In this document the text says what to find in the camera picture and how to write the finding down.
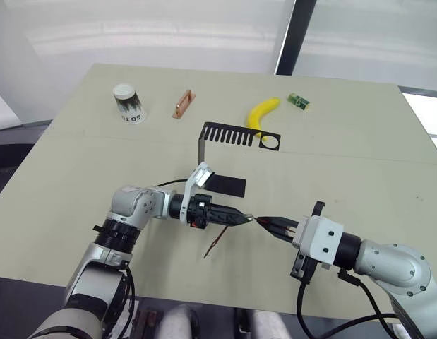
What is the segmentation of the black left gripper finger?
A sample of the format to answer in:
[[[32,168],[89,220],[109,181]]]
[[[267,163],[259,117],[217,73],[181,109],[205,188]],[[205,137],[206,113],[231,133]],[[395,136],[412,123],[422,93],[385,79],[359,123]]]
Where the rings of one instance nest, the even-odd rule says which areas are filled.
[[[253,215],[246,214],[245,218],[226,218],[220,215],[212,216],[210,222],[217,225],[224,225],[227,227],[233,227],[237,225],[243,225],[250,221],[253,221]]]
[[[214,213],[216,215],[220,215],[222,217],[226,218],[245,218],[246,214],[240,212],[236,208],[224,206],[224,205],[218,205],[218,204],[212,204],[210,207],[210,212]]]

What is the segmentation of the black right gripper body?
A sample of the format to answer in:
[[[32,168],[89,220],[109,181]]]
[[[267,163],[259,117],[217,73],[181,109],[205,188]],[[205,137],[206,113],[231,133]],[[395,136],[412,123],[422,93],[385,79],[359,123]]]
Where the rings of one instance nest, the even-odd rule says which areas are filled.
[[[317,260],[310,258],[298,248],[290,275],[301,283],[310,283],[317,265]]]

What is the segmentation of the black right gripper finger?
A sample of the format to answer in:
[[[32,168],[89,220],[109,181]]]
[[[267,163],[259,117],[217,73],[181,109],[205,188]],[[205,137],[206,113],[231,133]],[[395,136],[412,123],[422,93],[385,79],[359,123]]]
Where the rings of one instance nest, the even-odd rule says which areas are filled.
[[[271,233],[272,236],[288,242],[288,243],[292,243],[293,241],[293,236],[295,234],[295,231],[289,229],[288,227],[278,227],[275,225],[269,225],[267,227],[265,227],[265,229]]]
[[[284,217],[261,216],[258,224],[263,227],[297,228],[298,222]]]

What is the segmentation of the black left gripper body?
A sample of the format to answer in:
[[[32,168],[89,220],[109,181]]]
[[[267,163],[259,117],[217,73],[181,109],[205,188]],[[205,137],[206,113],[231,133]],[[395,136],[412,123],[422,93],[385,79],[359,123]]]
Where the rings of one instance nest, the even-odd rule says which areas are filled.
[[[207,194],[195,194],[188,203],[187,223],[194,228],[205,229],[208,225],[207,214],[210,210],[212,196]]]

